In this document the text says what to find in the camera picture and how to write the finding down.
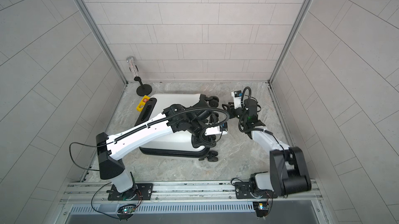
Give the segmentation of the white hard-shell suitcase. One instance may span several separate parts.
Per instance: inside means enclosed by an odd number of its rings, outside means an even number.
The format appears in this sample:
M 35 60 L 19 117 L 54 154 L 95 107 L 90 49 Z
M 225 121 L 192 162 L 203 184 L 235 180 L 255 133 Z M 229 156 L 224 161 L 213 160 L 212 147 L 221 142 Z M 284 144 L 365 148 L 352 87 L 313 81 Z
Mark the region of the white hard-shell suitcase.
M 141 110 L 135 126 L 140 125 L 160 113 L 167 117 L 192 108 L 218 108 L 219 98 L 204 94 L 154 94 Z M 140 147 L 146 155 L 169 156 L 172 158 L 188 158 L 218 161 L 218 152 L 212 151 L 216 145 L 216 136 L 205 136 L 201 133 L 205 126 L 215 124 L 219 113 L 212 111 L 196 111 L 184 113 L 165 121 L 170 124 L 172 134 L 159 137 Z

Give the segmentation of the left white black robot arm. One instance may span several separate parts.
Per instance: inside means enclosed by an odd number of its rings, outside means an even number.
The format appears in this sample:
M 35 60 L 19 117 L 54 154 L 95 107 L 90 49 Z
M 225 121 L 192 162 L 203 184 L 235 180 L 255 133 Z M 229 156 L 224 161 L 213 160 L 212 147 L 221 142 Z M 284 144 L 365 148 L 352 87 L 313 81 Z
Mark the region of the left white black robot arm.
M 227 123 L 230 114 L 223 109 L 198 103 L 193 107 L 173 104 L 148 121 L 121 132 L 96 136 L 99 173 L 102 180 L 110 180 L 117 192 L 124 193 L 135 186 L 133 176 L 126 170 L 123 157 L 157 138 L 180 131 L 188 131 L 207 146 L 214 143 L 205 136 L 209 128 Z

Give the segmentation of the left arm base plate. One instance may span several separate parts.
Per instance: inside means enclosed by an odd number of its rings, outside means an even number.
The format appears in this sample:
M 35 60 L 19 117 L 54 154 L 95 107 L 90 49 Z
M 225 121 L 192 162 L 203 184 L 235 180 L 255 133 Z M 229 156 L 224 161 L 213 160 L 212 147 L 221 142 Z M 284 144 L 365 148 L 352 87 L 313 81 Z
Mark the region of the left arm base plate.
M 107 190 L 108 201 L 138 201 L 139 199 L 147 201 L 151 199 L 153 183 L 137 183 L 131 189 L 124 193 L 119 193 L 115 185 Z

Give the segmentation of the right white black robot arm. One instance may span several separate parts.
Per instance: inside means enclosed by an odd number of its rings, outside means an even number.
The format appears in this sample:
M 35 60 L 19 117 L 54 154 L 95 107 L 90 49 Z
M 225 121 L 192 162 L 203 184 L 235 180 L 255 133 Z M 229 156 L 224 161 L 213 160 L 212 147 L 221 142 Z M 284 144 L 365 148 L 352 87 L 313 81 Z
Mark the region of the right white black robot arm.
M 253 198 L 287 197 L 290 194 L 310 191 L 311 178 L 299 147 L 291 147 L 278 140 L 258 118 L 258 104 L 250 98 L 239 103 L 223 104 L 231 118 L 239 120 L 239 131 L 258 143 L 269 153 L 270 168 L 267 172 L 251 174 L 249 192 Z

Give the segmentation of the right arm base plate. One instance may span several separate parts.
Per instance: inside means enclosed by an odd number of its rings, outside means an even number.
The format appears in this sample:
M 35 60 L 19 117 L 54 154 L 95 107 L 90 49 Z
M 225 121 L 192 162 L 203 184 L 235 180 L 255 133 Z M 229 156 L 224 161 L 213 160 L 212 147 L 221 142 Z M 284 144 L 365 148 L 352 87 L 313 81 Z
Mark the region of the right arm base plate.
M 272 190 L 258 189 L 254 182 L 236 181 L 232 185 L 235 187 L 237 199 L 276 199 L 278 196 Z

